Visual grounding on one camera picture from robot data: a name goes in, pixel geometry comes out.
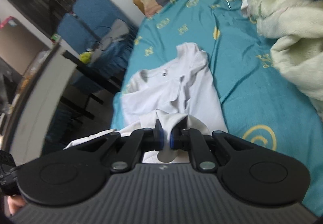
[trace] bed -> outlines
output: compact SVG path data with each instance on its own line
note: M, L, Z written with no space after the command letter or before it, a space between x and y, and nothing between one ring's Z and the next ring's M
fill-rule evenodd
M194 42L208 53L229 133L301 161L311 173L303 204L323 214L323 126L309 98L272 66L275 40L260 37L241 15L241 1L170 0L140 26L122 91L140 69L176 57L176 46ZM120 96L111 128L123 128Z

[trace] blue chair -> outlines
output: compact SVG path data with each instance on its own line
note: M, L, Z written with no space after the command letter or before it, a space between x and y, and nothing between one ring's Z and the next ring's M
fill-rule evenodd
M126 39L113 42L102 52L100 58L88 67L104 78L110 79L127 68L133 42L138 28L110 0L77 0L73 14L66 14L59 24L57 33L79 54L85 52L105 36L112 24L120 19L129 28ZM72 82L84 94L95 93L102 89L98 84L78 75Z

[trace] floor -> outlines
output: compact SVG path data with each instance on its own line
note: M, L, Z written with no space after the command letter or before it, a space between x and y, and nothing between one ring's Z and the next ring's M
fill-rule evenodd
M86 110L94 114L94 120L87 117L81 117L83 122L81 127L72 135L73 139L78 139L86 136L96 134L98 132L110 129L111 120L113 116L112 101L114 95L106 90L99 91L95 94L98 98L103 100L103 104L99 104L93 99L90 99Z
M118 75L117 78L121 80L123 74ZM98 103L92 98L89 99L86 111L94 115L93 120L80 116L79 113L67 105L62 102L59 103L57 107L58 113L54 115L45 138L42 155L61 150L70 141L110 129L114 95L106 90L99 91L94 95L101 99L103 104ZM71 85L65 88L62 96L81 108L86 105L88 99L87 95L82 94Z

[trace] round black disc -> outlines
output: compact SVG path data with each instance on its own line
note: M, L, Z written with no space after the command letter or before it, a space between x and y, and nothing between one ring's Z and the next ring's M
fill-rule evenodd
M106 176L91 152L69 150L25 164L18 175L21 194L44 206L67 206L96 194Z
M222 171L227 189L257 205L281 206L301 202L310 184L299 161L264 148L236 152Z

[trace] light green blanket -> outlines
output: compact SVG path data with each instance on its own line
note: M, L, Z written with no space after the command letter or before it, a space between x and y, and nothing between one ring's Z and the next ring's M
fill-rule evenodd
M311 98L323 118L323 1L248 0L260 35L279 40L274 67Z

